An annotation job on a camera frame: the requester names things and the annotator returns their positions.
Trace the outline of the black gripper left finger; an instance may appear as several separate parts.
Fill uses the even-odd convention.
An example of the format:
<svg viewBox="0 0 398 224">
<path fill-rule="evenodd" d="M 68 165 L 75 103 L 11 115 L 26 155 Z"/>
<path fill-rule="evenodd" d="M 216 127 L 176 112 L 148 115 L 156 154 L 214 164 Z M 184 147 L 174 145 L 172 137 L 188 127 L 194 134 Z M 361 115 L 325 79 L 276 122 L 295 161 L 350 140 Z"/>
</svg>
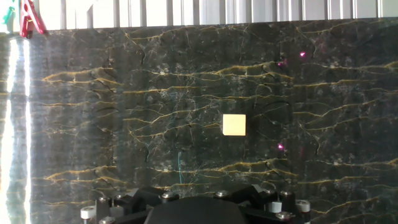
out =
<svg viewBox="0 0 398 224">
<path fill-rule="evenodd" d="M 156 206 L 179 198 L 179 194 L 173 191 L 155 187 L 136 188 L 113 197 L 97 198 L 94 205 L 80 210 L 80 219 L 83 224 L 145 224 Z"/>
</svg>

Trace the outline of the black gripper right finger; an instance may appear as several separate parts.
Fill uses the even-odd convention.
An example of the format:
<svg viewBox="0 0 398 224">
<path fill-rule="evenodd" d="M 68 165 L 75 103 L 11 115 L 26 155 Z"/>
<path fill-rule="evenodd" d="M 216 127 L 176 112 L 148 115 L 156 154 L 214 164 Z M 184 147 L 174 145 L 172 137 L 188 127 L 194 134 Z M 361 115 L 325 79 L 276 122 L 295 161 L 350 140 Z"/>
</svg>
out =
<svg viewBox="0 0 398 224">
<path fill-rule="evenodd" d="M 248 223 L 310 224 L 310 202 L 299 200 L 290 189 L 263 189 L 257 184 L 219 190 L 219 200 L 232 202 Z"/>
</svg>

